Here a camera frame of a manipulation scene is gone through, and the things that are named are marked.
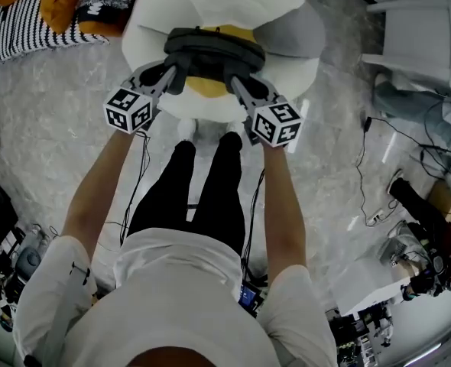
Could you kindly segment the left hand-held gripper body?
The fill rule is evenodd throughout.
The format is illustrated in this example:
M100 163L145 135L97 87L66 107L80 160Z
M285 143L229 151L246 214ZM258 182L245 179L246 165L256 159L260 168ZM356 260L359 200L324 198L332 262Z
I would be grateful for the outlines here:
M160 112L160 95L156 86L123 83L115 87L103 103L107 125L124 133L147 132Z

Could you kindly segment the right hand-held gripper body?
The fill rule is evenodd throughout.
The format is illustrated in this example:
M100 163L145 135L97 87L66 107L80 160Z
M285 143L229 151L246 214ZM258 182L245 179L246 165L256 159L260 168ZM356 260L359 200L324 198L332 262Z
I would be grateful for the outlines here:
M279 102L253 109L245 120L245 132L252 145L259 142L270 147L284 147L298 139L303 116L290 102Z

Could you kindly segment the dark grey backpack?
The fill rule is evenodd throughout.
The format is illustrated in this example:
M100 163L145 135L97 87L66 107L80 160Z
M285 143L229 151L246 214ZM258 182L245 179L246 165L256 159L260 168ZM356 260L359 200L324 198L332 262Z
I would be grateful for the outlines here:
M200 28L175 28L164 45L166 67L176 74L168 92L179 95L187 77L199 77L223 83L232 93L232 78L248 79L262 70L265 53L261 46L220 31Z

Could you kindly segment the person's left forearm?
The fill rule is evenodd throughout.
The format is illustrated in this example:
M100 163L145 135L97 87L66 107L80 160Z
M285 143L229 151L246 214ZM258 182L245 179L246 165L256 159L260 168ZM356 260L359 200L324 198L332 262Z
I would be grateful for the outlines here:
M62 234L77 239L93 257L112 206L133 135L116 131L100 152L72 198Z

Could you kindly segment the person's right forearm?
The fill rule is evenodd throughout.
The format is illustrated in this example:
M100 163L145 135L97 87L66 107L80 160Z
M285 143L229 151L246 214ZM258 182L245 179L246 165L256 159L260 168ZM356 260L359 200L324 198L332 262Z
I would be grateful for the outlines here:
M303 214L282 147L263 146L264 230L268 281L292 265L307 263Z

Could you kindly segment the yellow round seat cushion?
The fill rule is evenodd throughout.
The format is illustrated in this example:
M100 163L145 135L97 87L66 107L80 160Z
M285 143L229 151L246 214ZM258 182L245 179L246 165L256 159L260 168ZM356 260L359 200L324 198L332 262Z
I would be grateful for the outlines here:
M202 30L218 31L221 34L232 35L243 40L251 41L255 44L257 43L252 29L239 28L231 24L221 25L216 28L202 27ZM209 99L215 99L229 94L224 83L198 76L188 76L186 79L186 85L196 93Z

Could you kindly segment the person's left white shoe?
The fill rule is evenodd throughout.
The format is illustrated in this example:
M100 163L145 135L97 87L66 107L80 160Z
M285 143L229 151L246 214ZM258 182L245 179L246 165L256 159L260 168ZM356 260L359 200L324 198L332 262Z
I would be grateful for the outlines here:
M177 125L177 134L180 141L193 142L196 133L195 119L181 119Z

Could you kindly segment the orange couch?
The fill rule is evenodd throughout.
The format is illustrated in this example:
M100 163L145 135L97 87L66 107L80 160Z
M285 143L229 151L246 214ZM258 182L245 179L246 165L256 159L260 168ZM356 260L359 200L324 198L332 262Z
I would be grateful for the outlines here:
M104 37L121 37L126 20L122 16L117 18L89 18L78 19L79 29L84 34L95 34Z

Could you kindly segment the person's black trousers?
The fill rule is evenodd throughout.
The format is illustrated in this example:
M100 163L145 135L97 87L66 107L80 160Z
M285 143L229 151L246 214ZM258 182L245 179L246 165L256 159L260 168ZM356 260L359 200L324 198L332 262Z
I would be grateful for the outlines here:
M162 175L137 205L128 234L152 228L192 232L222 242L240 255L245 242L245 217L238 196L241 149L238 133L220 138L193 219L187 221L196 148L191 141L179 142Z

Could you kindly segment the white power strip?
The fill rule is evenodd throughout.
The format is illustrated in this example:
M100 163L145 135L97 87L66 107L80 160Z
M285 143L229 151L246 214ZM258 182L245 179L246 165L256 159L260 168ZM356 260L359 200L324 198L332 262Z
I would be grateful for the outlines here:
M373 227L382 221L382 216L384 215L383 209L378 209L376 212L367 217L365 225L367 227Z

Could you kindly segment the white sink cabinet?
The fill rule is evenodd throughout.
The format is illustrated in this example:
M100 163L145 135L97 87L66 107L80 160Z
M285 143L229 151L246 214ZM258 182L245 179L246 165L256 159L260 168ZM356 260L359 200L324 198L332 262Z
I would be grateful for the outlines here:
M394 0L367 12L385 14L384 45L363 62L451 92L451 0Z

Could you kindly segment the black waist device blue screen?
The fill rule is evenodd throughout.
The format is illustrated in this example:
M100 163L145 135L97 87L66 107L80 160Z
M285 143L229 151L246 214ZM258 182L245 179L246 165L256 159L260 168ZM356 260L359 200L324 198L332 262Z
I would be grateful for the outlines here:
M238 303L246 312L256 318L259 308L264 303L264 298L261 295L262 291L259 288L244 280Z

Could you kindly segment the white table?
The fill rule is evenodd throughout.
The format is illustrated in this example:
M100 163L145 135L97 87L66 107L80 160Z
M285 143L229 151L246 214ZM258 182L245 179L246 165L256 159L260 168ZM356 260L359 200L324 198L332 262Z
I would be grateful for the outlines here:
M383 265L376 258L360 258L330 283L341 316L358 313L394 297L410 275L400 265Z

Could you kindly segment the dark grey round device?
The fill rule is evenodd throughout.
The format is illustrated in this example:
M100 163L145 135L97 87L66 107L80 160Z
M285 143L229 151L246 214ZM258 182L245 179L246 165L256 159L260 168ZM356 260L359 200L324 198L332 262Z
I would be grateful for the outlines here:
M41 263L38 251L31 246L25 247L18 255L15 263L15 273L23 281L29 281Z

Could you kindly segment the brown cardboard box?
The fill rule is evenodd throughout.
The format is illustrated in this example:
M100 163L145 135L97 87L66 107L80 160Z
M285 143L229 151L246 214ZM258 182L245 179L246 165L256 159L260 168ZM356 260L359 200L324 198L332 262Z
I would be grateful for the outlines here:
M446 182L438 180L432 187L428 202L435 206L451 222L451 189Z

